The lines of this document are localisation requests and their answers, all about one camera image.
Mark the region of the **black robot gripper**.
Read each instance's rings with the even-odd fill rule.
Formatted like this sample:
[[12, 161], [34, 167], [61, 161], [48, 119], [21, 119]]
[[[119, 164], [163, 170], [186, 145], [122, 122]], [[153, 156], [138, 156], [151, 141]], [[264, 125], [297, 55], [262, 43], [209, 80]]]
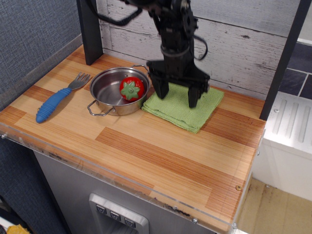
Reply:
[[210, 76], [196, 67], [194, 48], [188, 47], [181, 53], [163, 48], [161, 51], [164, 56], [163, 60], [147, 62], [157, 96], [164, 99], [169, 92], [169, 83], [175, 83], [189, 88], [189, 107], [196, 107], [201, 94], [209, 90]]

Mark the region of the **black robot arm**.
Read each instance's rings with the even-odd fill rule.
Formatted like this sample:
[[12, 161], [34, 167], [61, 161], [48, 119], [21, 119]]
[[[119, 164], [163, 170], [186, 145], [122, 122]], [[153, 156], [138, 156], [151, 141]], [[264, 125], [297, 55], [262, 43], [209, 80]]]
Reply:
[[169, 83], [187, 87], [189, 107], [197, 105], [208, 92], [210, 76], [195, 65], [194, 40], [198, 19], [188, 0], [127, 0], [126, 4], [148, 11], [161, 37], [163, 60], [148, 61], [150, 78], [156, 94], [163, 99]]

